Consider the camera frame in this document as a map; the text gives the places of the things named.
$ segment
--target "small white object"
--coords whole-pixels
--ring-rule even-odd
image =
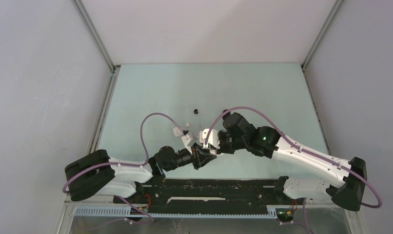
[[[182,135],[183,135],[183,132],[178,127],[175,127],[174,128],[174,136],[179,137]]]
[[[284,184],[284,194],[291,199],[302,197],[315,200],[329,200],[331,197],[326,193],[330,183],[323,178],[318,179],[297,179],[288,178]]]
[[[122,163],[132,163],[111,157],[109,162],[117,162],[110,167],[115,171],[115,178],[101,188],[96,195],[118,195],[129,197],[136,192],[135,181],[145,183],[152,178],[152,168],[149,164],[141,167],[122,166]]]
[[[195,144],[196,140],[195,138],[192,136],[191,132],[188,132],[188,134],[183,135],[181,137],[182,139],[182,143],[184,144],[185,148],[192,153],[191,147]]]

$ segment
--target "robotic arm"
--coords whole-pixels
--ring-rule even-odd
[[[313,157],[303,152],[309,150],[298,142],[299,150],[293,148],[280,134],[268,126],[255,128],[242,115],[233,113],[223,117],[225,130],[212,130],[205,144],[209,129],[199,134],[199,142],[192,134],[185,131],[181,137],[185,149],[175,152],[172,147],[160,149],[146,165],[123,166],[127,161],[111,158],[105,150],[99,150],[69,164],[66,169],[68,180],[85,168],[111,162],[112,165],[97,168],[96,171],[86,173],[69,185],[70,196],[73,201],[87,199],[97,195],[132,196],[141,183],[165,178],[163,171],[171,171],[178,167],[192,164],[198,170],[205,166],[217,155],[234,154],[236,150],[245,149],[255,156],[265,156],[271,160],[282,160],[306,168],[320,176],[318,179],[296,179],[281,176],[275,183],[274,194],[281,203],[290,203],[292,199],[309,197],[313,199],[327,199],[338,206],[351,210],[360,210],[365,184],[338,166]],[[340,165],[356,172],[363,178],[366,176],[365,161],[357,157],[348,161],[324,155]]]

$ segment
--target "metal frame edge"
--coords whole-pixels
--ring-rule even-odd
[[[57,234],[69,234],[72,228],[73,218],[74,218],[74,206],[63,206],[65,209],[63,219],[61,221],[61,225],[59,226],[58,230],[56,231]]]
[[[87,151],[87,154],[92,153],[98,147],[98,144],[100,141],[100,136],[101,136],[101,133],[103,130],[103,125],[105,123],[106,116],[107,116],[107,113],[109,110],[110,101],[112,100],[113,91],[115,90],[115,85],[116,85],[116,81],[118,79],[119,71],[120,71],[120,67],[118,66],[118,67],[116,67],[115,72],[112,73],[112,75],[109,79],[109,82],[108,82],[108,85],[107,85],[107,88],[105,91],[105,95],[104,95],[103,101],[101,103],[101,109],[99,112],[99,116],[96,121],[96,126],[93,131],[92,138],[90,140],[89,150]]]
[[[106,64],[108,65],[110,71],[113,72],[115,70],[115,65],[113,64],[112,59],[110,58],[109,53],[107,52],[106,47],[104,46],[102,40],[100,39],[98,31],[93,25],[92,19],[87,13],[82,0],[72,0],[72,2],[79,13],[81,20],[86,26],[87,31],[89,31],[89,34],[92,36],[92,40],[98,47],[100,54],[105,59]]]
[[[326,134],[324,132],[323,125],[321,124],[320,114],[319,114],[319,111],[317,109],[317,105],[315,104],[315,101],[314,101],[313,93],[312,93],[312,90],[310,88],[309,81],[307,79],[306,71],[304,71],[304,70],[303,70],[303,76],[304,76],[304,80],[306,81],[307,89],[309,90],[310,99],[311,99],[312,104],[313,104],[313,108],[314,108],[315,116],[317,117],[318,125],[320,126],[320,131],[321,131],[321,135],[323,136],[324,144],[326,145],[327,153],[329,155],[331,155],[329,143],[327,141],[327,137],[326,137]]]
[[[368,234],[366,223],[363,219],[361,211],[353,212],[345,210],[346,218],[349,223],[352,234]]]
[[[302,63],[301,67],[303,68],[303,71],[307,69],[307,67],[310,64],[310,61],[312,60],[317,48],[319,47],[321,41],[323,40],[324,36],[327,34],[330,25],[332,24],[333,20],[335,19],[336,15],[338,14],[340,7],[343,5],[344,0],[336,0],[334,3],[329,15],[326,18],[326,21],[324,21],[323,26],[320,29],[320,32],[317,35],[317,38],[314,40],[312,47],[310,48],[306,58],[304,59],[304,62]]]

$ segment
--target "purple cable loop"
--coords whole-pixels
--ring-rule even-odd
[[[229,113],[229,112],[231,112],[231,111],[240,110],[240,109],[243,109],[243,110],[250,110],[250,111],[253,111],[253,112],[259,114],[261,117],[263,117],[265,120],[267,120],[267,121],[271,124],[271,126],[281,135],[281,137],[282,137],[288,144],[290,144],[293,148],[295,148],[295,149],[297,149],[297,150],[300,149],[300,147],[298,147],[298,146],[297,146],[296,144],[294,144],[290,139],[288,139],[288,137],[287,137],[278,127],[277,127],[276,124],[274,124],[274,123],[271,121],[270,118],[268,118],[265,114],[261,113],[260,111],[254,109],[254,108],[248,107],[248,106],[237,106],[237,107],[228,109],[227,111],[224,111],[221,115],[219,115],[218,118],[216,118],[216,120],[215,120],[215,121],[213,122],[213,124],[211,125],[211,127],[210,127],[210,129],[209,129],[209,131],[208,131],[208,134],[207,134],[207,136],[206,136],[206,139],[205,139],[205,142],[204,142],[204,143],[205,143],[205,144],[208,143],[208,138],[209,138],[209,135],[211,134],[211,131],[213,130],[213,128],[215,127],[215,125],[218,123],[218,121],[219,121],[224,115],[226,115],[227,113]],[[316,154],[316,153],[314,153],[314,152],[311,152],[311,151],[309,151],[309,150],[307,150],[307,149],[302,149],[302,151],[305,152],[305,153],[307,153],[307,154],[309,154],[309,155],[311,155],[311,156],[317,157],[317,158],[319,158],[319,159],[321,159],[321,160],[323,160],[323,161],[326,161],[326,162],[328,162],[328,163],[331,163],[332,165],[335,165],[335,166],[337,166],[337,167],[340,167],[340,169],[343,169],[343,170],[347,171],[348,173],[354,175],[354,176],[357,177],[358,179],[360,179],[360,180],[361,180],[363,183],[365,183],[365,185],[373,192],[373,194],[376,196],[377,202],[378,202],[377,205],[366,204],[366,203],[363,203],[363,202],[362,202],[361,204],[362,204],[363,206],[366,206],[366,207],[369,207],[369,208],[380,208],[380,207],[382,207],[383,202],[382,202],[382,198],[380,197],[379,193],[376,191],[376,189],[373,187],[373,185],[371,185],[367,180],[365,180],[365,179],[364,179],[363,177],[361,177],[359,174],[357,174],[356,172],[350,170],[350,169],[347,168],[347,167],[342,166],[342,165],[339,164],[338,162],[335,162],[335,161],[333,161],[333,160],[330,160],[330,159],[328,159],[328,158],[325,158],[325,157],[323,157],[323,156],[321,156],[321,155],[319,155],[319,154]]]
[[[254,108],[247,107],[247,106],[238,106],[238,107],[234,107],[234,108],[228,109],[227,111],[223,112],[218,118],[216,118],[216,120],[215,120],[215,121],[213,122],[213,124],[211,125],[211,127],[210,127],[210,129],[209,129],[209,131],[208,131],[208,134],[207,134],[207,136],[206,136],[206,139],[205,139],[204,144],[207,144],[207,143],[208,143],[208,138],[209,138],[209,135],[211,134],[211,131],[213,130],[213,128],[215,127],[215,125],[218,123],[218,121],[219,121],[224,115],[226,115],[227,113],[229,113],[229,112],[231,112],[231,111],[240,110],[240,109],[250,110],[250,111],[256,112],[257,114],[259,114],[260,116],[262,116],[265,120],[267,120],[267,121],[274,127],[274,129],[281,135],[281,137],[282,137],[284,140],[286,140],[287,143],[289,143],[291,146],[293,146],[293,148],[295,148],[295,149],[297,149],[297,150],[300,150],[300,151],[303,151],[303,152],[305,152],[305,153],[307,153],[307,154],[309,154],[309,155],[311,155],[311,156],[317,157],[317,158],[319,158],[319,159],[321,159],[321,160],[323,160],[323,161],[329,162],[329,163],[331,163],[331,164],[333,164],[333,165],[339,167],[340,169],[343,169],[343,170],[349,172],[350,174],[354,175],[354,176],[357,177],[358,179],[360,179],[363,183],[366,184],[366,186],[369,187],[369,189],[373,192],[373,194],[376,196],[377,201],[378,201],[378,204],[377,204],[377,205],[371,205],[371,204],[366,204],[366,203],[363,203],[363,202],[362,202],[362,205],[363,205],[363,206],[366,206],[366,207],[369,207],[369,208],[380,208],[380,207],[383,205],[383,202],[382,202],[382,199],[380,198],[379,193],[376,191],[376,189],[375,189],[367,180],[365,180],[363,177],[361,177],[359,174],[355,173],[354,171],[350,170],[349,168],[346,168],[346,167],[342,166],[341,164],[339,164],[339,163],[337,163],[337,162],[335,162],[335,161],[332,161],[332,160],[330,160],[330,159],[328,159],[328,158],[325,158],[325,157],[323,157],[323,156],[321,156],[321,155],[319,155],[319,154],[316,154],[316,153],[314,153],[314,152],[311,152],[311,151],[309,151],[309,150],[307,150],[307,149],[303,149],[302,146],[301,146],[301,147],[296,146],[296,144],[294,144],[290,139],[288,139],[288,137],[286,137],[285,134],[283,134],[283,132],[282,132],[282,131],[281,131],[281,130],[280,130],[280,129],[279,129],[279,128],[278,128],[278,127],[277,127],[277,126],[276,126],[276,125],[275,125],[266,115],[265,115],[265,114],[261,113],[260,111],[254,109]],[[133,167],[145,166],[145,165],[148,163],[149,154],[148,154],[148,150],[146,149],[145,142],[144,142],[144,140],[143,140],[143,124],[145,123],[145,121],[146,121],[149,117],[154,116],[154,115],[160,115],[160,116],[164,116],[164,117],[168,118],[176,127],[178,127],[178,129],[180,129],[181,131],[184,131],[184,130],[183,130],[183,129],[182,129],[182,128],[181,128],[181,127],[180,127],[171,117],[167,116],[166,114],[163,114],[163,113],[151,113],[151,114],[149,114],[149,115],[147,115],[147,116],[145,117],[145,119],[142,121],[142,123],[141,123],[141,125],[140,125],[140,141],[142,142],[142,146],[143,146],[143,148],[144,148],[144,150],[145,150],[145,154],[146,154],[146,160],[144,161],[144,163],[142,163],[142,164],[131,164],[131,163],[105,162],[105,163],[97,164],[97,165],[95,165],[95,166],[89,167],[89,168],[87,168],[87,169],[85,169],[85,170],[83,170],[83,171],[77,173],[75,176],[73,176],[72,178],[70,178],[70,180],[68,180],[68,181],[65,183],[65,185],[63,186],[62,191],[63,191],[65,194],[68,194],[69,191],[67,191],[66,188],[67,188],[67,186],[68,186],[69,184],[71,184],[73,181],[75,181],[77,178],[79,178],[80,176],[82,176],[82,175],[85,174],[86,172],[89,172],[89,171],[94,170],[94,169],[99,168],[99,167],[108,166],[108,165],[122,165],[122,166],[133,166]],[[144,211],[142,211],[142,210],[136,208],[135,206],[133,206],[132,204],[130,204],[126,199],[124,199],[123,197],[121,197],[121,196],[118,196],[118,197],[119,197],[123,202],[125,202],[127,205],[129,205],[130,207],[132,207],[133,209],[137,210],[138,212],[144,214],[145,216],[148,216],[148,217],[151,219],[151,222],[146,222],[146,223],[136,222],[136,221],[130,220],[131,222],[134,222],[134,223],[137,223],[137,224],[141,224],[141,225],[147,225],[147,224],[151,224],[152,222],[154,222],[154,218],[151,217],[148,213],[146,213],[146,212],[144,212]],[[293,223],[291,223],[291,222],[289,222],[289,223],[282,223],[282,222],[281,222],[281,224],[282,224],[282,225],[286,225],[286,224],[299,224],[299,225],[302,225],[302,226],[306,226],[308,233],[309,233],[309,234],[313,234],[313,232],[310,230],[310,227],[309,227],[309,225],[308,225],[308,221],[307,221],[307,218],[306,218],[306,209],[305,209],[305,208],[306,208],[306,199],[304,199],[304,201],[303,201],[303,213],[304,213],[305,225],[302,224],[302,223],[300,223],[300,222],[293,222]],[[106,223],[104,223],[104,224],[102,224],[102,225],[99,225],[99,226],[94,227],[94,228],[86,229],[86,230],[95,230],[95,229],[101,228],[101,227],[103,227],[103,226],[106,226],[107,224],[110,224],[110,223],[113,223],[113,222],[116,222],[116,221],[122,221],[122,220],[125,220],[125,218],[113,219],[113,220],[110,220],[110,221],[108,221],[108,222],[106,222]]]

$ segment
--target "purple cable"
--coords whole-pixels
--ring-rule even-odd
[[[142,146],[143,146],[143,149],[145,150],[145,154],[146,154],[146,160],[145,160],[145,162],[142,163],[142,164],[120,163],[120,165],[122,165],[122,166],[132,166],[132,167],[141,167],[141,166],[145,166],[145,165],[148,163],[149,154],[148,154],[148,150],[146,149],[146,146],[145,146],[145,141],[143,140],[143,124],[145,123],[145,121],[146,121],[149,117],[155,116],[155,115],[159,115],[159,116],[166,117],[166,118],[169,119],[176,127],[178,127],[182,132],[184,131],[183,128],[181,128],[181,127],[175,122],[175,120],[173,120],[171,117],[167,116],[166,114],[155,112],[155,113],[151,113],[151,114],[147,115],[147,116],[143,119],[142,123],[140,124],[140,141],[142,142]],[[89,172],[89,171],[91,171],[91,170],[94,170],[94,169],[96,169],[96,168],[104,167],[104,166],[108,166],[108,165],[119,165],[119,163],[117,163],[117,162],[104,162],[104,163],[100,163],[100,164],[97,164],[97,165],[95,165],[95,166],[92,166],[92,167],[89,167],[89,168],[84,169],[83,171],[77,173],[75,176],[73,176],[72,178],[70,178],[70,180],[68,180],[68,181],[64,184],[64,186],[63,186],[63,188],[62,188],[63,193],[68,194],[69,191],[66,190],[67,186],[69,186],[69,184],[71,184],[73,181],[75,181],[77,178],[79,178],[79,177],[82,176],[83,174],[85,174],[85,173],[87,173],[87,172]],[[152,216],[150,216],[150,215],[149,215],[148,213],[146,213],[145,211],[139,210],[139,209],[136,208],[134,205],[132,205],[131,203],[129,203],[125,198],[123,198],[123,197],[121,197],[121,196],[117,196],[117,197],[119,197],[123,202],[125,202],[127,205],[129,205],[129,206],[132,207],[133,209],[135,209],[135,210],[137,210],[138,212],[144,214],[145,216],[148,216],[148,217],[151,219],[151,222],[147,222],[147,223],[136,222],[136,221],[130,220],[131,222],[134,222],[134,223],[136,223],[136,224],[147,225],[147,224],[151,224],[151,223],[154,221],[154,218],[153,218]],[[89,228],[89,229],[86,229],[86,230],[87,230],[87,231],[91,231],[91,230],[99,229],[99,228],[101,228],[101,227],[103,227],[103,226],[106,226],[106,225],[108,225],[108,224],[110,224],[110,223],[117,222],[117,221],[122,221],[122,220],[125,220],[125,218],[113,219],[113,220],[110,220],[110,221],[108,221],[108,222],[106,222],[106,223],[104,223],[104,224],[102,224],[102,225],[99,225],[99,226],[94,227],[94,228]]]
[[[307,216],[306,216],[306,198],[303,200],[303,215],[304,215],[304,223],[306,224],[306,228],[309,234],[313,234],[313,232],[310,230],[309,227],[309,222],[307,221]]]
[[[159,115],[159,116],[166,117],[166,118],[169,119],[176,127],[178,127],[182,132],[184,131],[183,128],[181,128],[181,127],[175,122],[175,120],[173,120],[171,117],[167,116],[166,114],[155,112],[155,113],[151,113],[151,114],[147,115],[147,116],[143,119],[142,123],[140,124],[140,141],[142,142],[143,149],[145,150],[146,160],[145,160],[145,162],[142,163],[142,164],[120,163],[122,166],[141,167],[141,166],[145,166],[145,165],[148,163],[149,154],[148,154],[148,150],[146,149],[146,146],[145,146],[145,141],[143,140],[143,124],[145,123],[145,121],[146,121],[149,117],[155,116],[155,115]],[[87,172],[89,172],[89,171],[91,171],[91,170],[94,170],[94,169],[96,169],[96,168],[104,167],[104,166],[108,166],[108,165],[119,165],[119,163],[117,163],[117,162],[104,162],[104,163],[100,163],[100,164],[97,164],[97,165],[95,165],[95,166],[92,166],[92,167],[89,167],[89,168],[84,169],[83,171],[77,173],[74,177],[70,178],[70,180],[68,180],[68,181],[64,184],[64,186],[63,186],[63,188],[62,188],[63,193],[68,194],[69,191],[66,190],[67,186],[69,186],[69,184],[71,184],[73,181],[75,181],[77,178],[79,178],[79,177],[82,176],[83,174],[85,174],[85,173],[87,173]]]
[[[205,139],[205,142],[204,142],[204,143],[205,143],[205,144],[208,144],[208,138],[209,138],[209,135],[211,134],[211,131],[212,131],[213,128],[215,127],[216,123],[218,123],[218,121],[219,121],[224,115],[226,115],[227,113],[229,113],[229,112],[231,112],[231,111],[240,110],[240,109],[250,110],[250,111],[253,111],[253,112],[259,114],[259,115],[262,116],[265,120],[267,120],[267,121],[271,124],[272,127],[274,127],[274,129],[281,135],[281,137],[282,137],[287,143],[289,143],[293,148],[295,148],[295,149],[297,149],[297,150],[300,149],[300,147],[297,146],[296,144],[294,144],[290,139],[288,139],[288,137],[286,137],[285,134],[277,127],[277,125],[275,125],[275,124],[271,121],[271,119],[269,119],[267,116],[265,116],[265,114],[261,113],[260,111],[254,109],[254,108],[247,107],[247,106],[237,106],[237,107],[228,109],[227,111],[224,111],[220,116],[218,116],[218,118],[216,118],[216,120],[215,120],[215,121],[213,122],[213,124],[211,125],[211,127],[210,127],[210,129],[209,129],[209,131],[208,131],[208,134],[207,134],[207,136],[206,136],[206,139]],[[350,170],[350,169],[347,168],[347,167],[341,166],[338,162],[332,161],[332,160],[330,160],[330,159],[328,159],[328,158],[325,158],[325,157],[323,157],[323,156],[321,156],[321,155],[319,155],[319,154],[316,154],[316,153],[314,153],[314,152],[311,152],[311,151],[309,151],[309,150],[307,150],[307,149],[302,149],[302,151],[305,152],[305,153],[307,153],[307,154],[309,154],[309,155],[311,155],[311,156],[317,157],[317,158],[319,158],[319,159],[321,159],[321,160],[323,160],[323,161],[329,162],[329,163],[331,163],[332,165],[335,165],[335,166],[337,166],[337,167],[340,167],[340,169],[343,169],[343,170],[347,171],[348,173],[354,175],[355,177],[357,177],[358,179],[360,179],[363,183],[365,183],[366,186],[367,186],[367,187],[373,192],[373,194],[376,196],[378,204],[377,204],[377,205],[371,205],[371,204],[366,204],[366,203],[363,203],[363,202],[362,202],[362,205],[363,205],[363,206],[370,207],[370,208],[380,208],[380,207],[383,205],[382,198],[380,198],[379,193],[376,191],[376,189],[373,187],[373,185],[371,185],[367,180],[365,180],[365,179],[364,179],[363,177],[361,177],[359,174],[357,174],[356,172]]]
[[[130,219],[127,219],[127,218],[115,218],[115,219],[112,219],[112,220],[110,220],[110,221],[107,221],[106,223],[100,224],[99,226],[96,226],[96,227],[93,227],[93,228],[83,228],[83,227],[81,227],[78,223],[76,223],[77,227],[78,227],[79,229],[84,230],[84,231],[92,231],[92,230],[96,230],[96,229],[99,229],[99,228],[101,228],[101,227],[104,227],[104,226],[106,226],[106,225],[108,225],[108,224],[111,224],[111,223],[114,223],[114,222],[119,222],[119,221],[129,221],[129,222],[136,223],[136,224],[140,224],[140,225],[148,225],[148,224],[151,224],[151,223],[154,222],[154,218],[153,218],[152,216],[150,216],[148,213],[146,213],[145,211],[142,211],[142,210],[138,209],[137,207],[135,207],[134,205],[132,205],[131,203],[129,203],[125,198],[123,198],[123,197],[121,197],[121,196],[117,196],[117,197],[119,197],[120,200],[122,200],[122,201],[123,201],[124,203],[126,203],[128,206],[132,207],[134,210],[136,210],[136,211],[138,211],[138,212],[140,212],[140,213],[142,213],[142,214],[148,216],[148,217],[151,219],[151,221],[150,221],[150,222],[143,223],[143,222],[133,221],[133,220],[130,220]]]

